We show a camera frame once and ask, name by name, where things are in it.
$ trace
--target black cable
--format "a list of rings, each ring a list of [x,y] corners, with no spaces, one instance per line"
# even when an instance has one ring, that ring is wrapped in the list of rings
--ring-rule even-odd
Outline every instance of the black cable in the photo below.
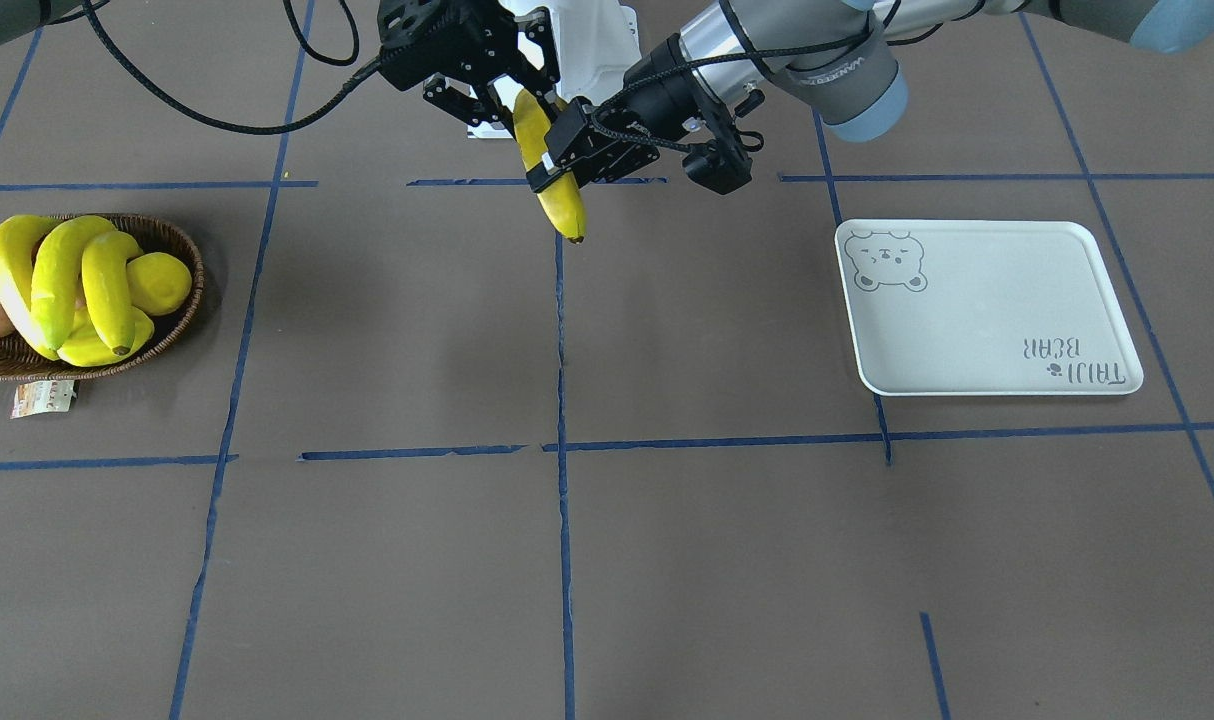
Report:
[[[607,100],[603,100],[599,108],[595,108],[592,113],[589,113],[589,124],[599,132],[611,140],[620,142],[634,142],[634,144],[648,144],[652,147],[665,147],[668,151],[679,152],[691,152],[697,149],[698,144],[688,142],[674,142],[671,140],[665,140],[663,137],[652,137],[648,135],[639,135],[630,132],[620,132],[614,129],[603,126],[602,119],[599,118],[599,113],[603,109],[611,108],[620,98],[639,91],[640,87],[653,85],[653,83],[662,81],[662,79],[675,76],[694,68],[703,68],[707,66],[715,66],[720,63],[738,63],[741,59],[764,59],[764,58],[784,58],[784,56],[793,55],[811,55],[811,53],[824,53],[827,50],[850,50],[851,47],[861,45],[863,41],[868,40],[869,33],[862,32],[858,35],[845,36],[843,40],[835,40],[832,42],[821,42],[817,45],[804,45],[800,47],[781,47],[779,50],[753,50],[748,53],[727,53],[727,55],[715,55],[711,58],[699,58],[688,59],[686,63],[679,63],[673,68],[665,68],[660,72],[652,73],[648,76],[642,76],[635,79],[634,83],[629,83],[625,87],[622,87],[620,92],[612,95]]]
[[[739,129],[739,127],[732,127],[732,129],[734,129],[736,131],[736,137],[741,138],[741,146],[744,147],[745,152],[759,152],[767,146],[767,138],[765,138],[764,134],[761,132],[751,131],[751,129],[748,129],[748,131],[747,129]],[[754,144],[745,144],[747,137],[750,140],[756,140],[758,142],[755,142]]]
[[[960,17],[960,18],[951,19],[951,22],[957,23],[957,22],[959,22],[959,19],[966,19],[969,17],[972,17],[972,15],[976,15],[976,13],[981,12],[981,10],[985,8],[985,5],[987,5],[988,1],[989,0],[976,0],[976,6],[974,6],[974,8],[969,10],[968,13],[964,15],[963,17]]]
[[[900,4],[901,0],[896,0],[895,2],[891,4],[891,8],[887,10],[887,17],[883,18],[883,29],[887,29],[887,25],[891,24],[891,18],[895,18],[896,12],[898,12],[900,10]],[[981,5],[982,6],[985,5],[985,0],[981,0]]]
[[[924,32],[919,36],[910,36],[910,38],[907,38],[907,40],[889,40],[887,45],[890,45],[892,47],[900,47],[900,46],[904,46],[904,45],[913,45],[914,42],[921,42],[923,40],[927,40],[929,36],[936,35],[936,30],[940,29],[940,28],[942,28],[942,27],[944,27],[944,23],[937,23],[936,27],[932,27],[931,29],[927,29],[927,32]]]
[[[345,100],[345,97],[348,96],[348,93],[353,92],[354,89],[359,86],[365,79],[368,79],[369,76],[374,76],[375,72],[378,72],[378,69],[380,68],[379,56],[376,58],[368,59],[368,63],[357,69],[357,72],[352,74],[352,76],[350,76],[347,81],[345,81],[345,85],[341,86],[341,90],[339,90],[339,92],[334,95],[331,100],[327,101],[327,104],[323,104],[322,108],[319,108],[318,110],[313,110],[313,113],[305,115],[305,118],[301,118],[299,120],[293,120],[291,123],[288,124],[282,124],[282,126],[268,126],[268,127],[242,126],[242,124],[227,123],[225,120],[209,118],[203,113],[199,113],[199,110],[192,109],[189,106],[183,104],[183,102],[175,100],[171,95],[168,95],[168,92],[164,92],[163,87],[158,87],[157,85],[154,85],[153,81],[151,81],[149,78],[144,76],[144,73],[140,72],[140,68],[134,66],[132,61],[127,59],[127,56],[123,55],[121,50],[119,50],[118,46],[114,44],[114,41],[109,39],[108,33],[104,33],[104,27],[101,25],[100,18],[96,17],[96,7],[91,4],[91,0],[83,0],[83,12],[86,13],[87,22],[91,23],[91,32],[95,32],[96,36],[100,38],[100,44],[104,45],[104,50],[108,50],[109,55],[113,55],[113,58],[118,59],[118,64],[121,66],[124,70],[127,70],[127,74],[131,74],[132,78],[136,78],[136,83],[141,83],[141,85],[144,86],[146,90],[153,92],[155,97],[165,102],[165,104],[171,106],[171,108],[177,110],[178,113],[191,119],[195,119],[197,121],[205,124],[205,126],[219,127],[229,132],[240,132],[243,135],[282,135],[284,132],[297,131],[297,129],[308,126],[310,124],[318,121],[320,118],[323,118],[323,115],[331,113],[331,110],[336,109],[336,106],[341,104],[341,100]]]
[[[108,4],[109,4],[109,0],[100,0],[100,2],[95,4],[95,7],[97,10],[100,10],[100,8],[103,8]],[[78,10],[76,12],[68,13],[63,18],[51,19],[51,22],[49,22],[49,25],[58,25],[58,24],[63,24],[63,23],[72,23],[74,19],[81,18],[84,15],[86,15],[85,10]]]
[[[310,46],[310,40],[305,40],[305,33],[300,30],[300,23],[296,22],[296,10],[293,8],[291,0],[283,0],[283,12],[287,12],[287,22],[291,23],[291,32],[296,35],[296,42],[300,44],[300,49],[306,55],[313,59],[318,59],[319,63],[347,68],[359,58],[359,27],[354,23],[354,13],[350,12],[350,5],[345,0],[339,0],[339,4],[341,4],[341,10],[345,10],[345,19],[350,23],[350,35],[354,38],[354,50],[351,50],[348,58],[345,59],[329,58],[329,56],[319,53],[319,51]]]

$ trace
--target wicker basket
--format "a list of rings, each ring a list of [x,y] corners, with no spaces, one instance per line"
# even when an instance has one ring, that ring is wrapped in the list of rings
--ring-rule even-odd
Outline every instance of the wicker basket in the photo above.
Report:
[[[171,253],[188,266],[194,276],[194,288],[185,304],[171,314],[153,318],[154,336],[151,338],[136,355],[114,365],[100,368],[76,368],[62,359],[46,359],[34,352],[18,333],[0,338],[0,382],[53,381],[55,379],[73,379],[85,381],[91,378],[107,378],[127,372],[146,361],[154,359],[160,352],[176,342],[178,334],[194,319],[199,300],[203,297],[203,257],[194,242],[176,225],[144,215],[121,215],[98,212],[115,227],[131,234],[146,253]],[[53,219],[74,219],[76,215],[51,215]]]

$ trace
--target bear illustration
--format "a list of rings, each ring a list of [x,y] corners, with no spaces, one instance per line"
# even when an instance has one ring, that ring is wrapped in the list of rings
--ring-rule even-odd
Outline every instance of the bear illustration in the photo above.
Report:
[[[927,288],[923,245],[908,232],[852,233],[843,250],[855,263],[855,285],[860,290],[875,291],[885,284],[900,284],[909,291]]]

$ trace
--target price tag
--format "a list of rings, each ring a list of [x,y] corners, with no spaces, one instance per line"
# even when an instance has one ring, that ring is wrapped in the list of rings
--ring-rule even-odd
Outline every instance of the price tag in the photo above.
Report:
[[[12,402],[12,419],[41,413],[68,413],[73,398],[78,397],[75,381],[36,381],[16,389]]]

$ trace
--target yellow banana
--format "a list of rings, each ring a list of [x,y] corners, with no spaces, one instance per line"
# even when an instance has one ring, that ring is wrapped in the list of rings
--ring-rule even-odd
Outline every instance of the yellow banana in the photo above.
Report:
[[[87,311],[79,308],[75,316],[73,324],[76,329],[69,333],[64,345],[59,346],[57,352],[61,361],[78,365],[78,368],[98,368],[98,365],[121,363],[127,357],[136,355],[154,334],[154,321],[151,321],[143,310],[132,307],[129,316],[132,319],[135,340],[132,340],[131,348],[126,355],[114,355],[108,345],[100,341],[100,334],[96,334],[96,327],[91,323]]]
[[[136,323],[127,288],[127,260],[140,257],[136,238],[121,231],[101,233],[83,250],[83,293],[100,340],[114,355],[127,355]]]
[[[16,331],[49,361],[57,359],[57,355],[42,340],[42,333],[30,317],[30,283],[34,246],[58,223],[59,220],[36,215],[15,215],[0,223],[0,304]]]
[[[531,92],[520,90],[514,101],[514,137],[520,142],[524,169],[531,170],[543,161],[540,155],[548,152],[544,143],[546,132],[549,132],[549,118]],[[562,237],[571,242],[584,240],[585,205],[580,200],[580,187],[575,186],[575,176],[571,172],[563,174],[537,197],[549,222],[562,233]]]
[[[42,341],[58,348],[73,328],[73,299],[78,291],[78,271],[83,267],[83,248],[100,233],[114,229],[114,223],[100,215],[66,220],[49,233],[34,260],[30,288],[30,316]]]

